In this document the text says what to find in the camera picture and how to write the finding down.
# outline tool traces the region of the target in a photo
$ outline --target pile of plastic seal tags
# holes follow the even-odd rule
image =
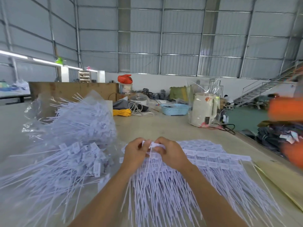
[[[116,127],[106,102],[95,91],[75,99],[51,105],[56,116],[26,124],[34,143],[0,165],[18,167],[0,177],[1,213],[7,212],[1,225],[62,226],[96,195],[97,183],[102,188],[119,167]]]
[[[282,223],[279,220],[281,210],[254,168],[250,156],[228,154],[221,145],[208,140],[178,143],[187,158],[248,226],[261,221],[273,227],[272,218]],[[128,183],[121,211],[124,207],[128,209],[132,226],[204,226],[202,213],[188,183],[178,171],[162,162],[161,156],[153,151],[155,146],[165,148],[160,144],[151,144],[150,157],[145,159]],[[258,175],[263,189],[248,176],[244,165]]]

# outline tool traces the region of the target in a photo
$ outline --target fluorescent light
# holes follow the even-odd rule
[[[68,68],[71,68],[71,69],[76,69],[76,70],[80,70],[80,71],[82,71],[82,70],[83,70],[82,68],[76,68],[76,67],[72,67],[72,66],[68,66]]]
[[[26,56],[22,56],[22,55],[18,55],[16,53],[10,53],[10,52],[6,52],[6,51],[2,51],[2,50],[0,50],[0,54],[9,55],[9,56],[12,56],[12,57],[19,57],[19,58],[23,58],[23,59],[28,59],[28,57],[26,57]]]
[[[62,64],[57,64],[57,63],[54,63],[54,62],[40,60],[40,59],[36,59],[36,58],[33,58],[33,60],[37,61],[37,62],[45,63],[45,64],[51,64],[51,65],[55,65],[55,66],[63,66]]]

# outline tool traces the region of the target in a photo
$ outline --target green floor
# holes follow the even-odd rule
[[[240,131],[249,129],[258,133],[257,125],[263,120],[268,120],[266,110],[258,110],[249,107],[235,107],[233,110],[227,110],[229,123],[234,124],[235,130]]]

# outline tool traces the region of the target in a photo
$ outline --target red plastic bag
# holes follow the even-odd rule
[[[132,78],[130,76],[130,74],[118,76],[118,82],[122,84],[132,84]]]

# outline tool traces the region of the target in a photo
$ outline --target hand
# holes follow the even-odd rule
[[[159,137],[155,143],[163,144],[165,146],[166,150],[159,146],[155,147],[154,150],[161,155],[162,161],[166,165],[177,171],[182,171],[191,165],[191,162],[176,141]]]
[[[120,169],[127,170],[132,175],[142,165],[144,158],[149,157],[146,152],[152,141],[147,140],[142,145],[144,140],[144,138],[136,138],[125,147],[124,159]]]

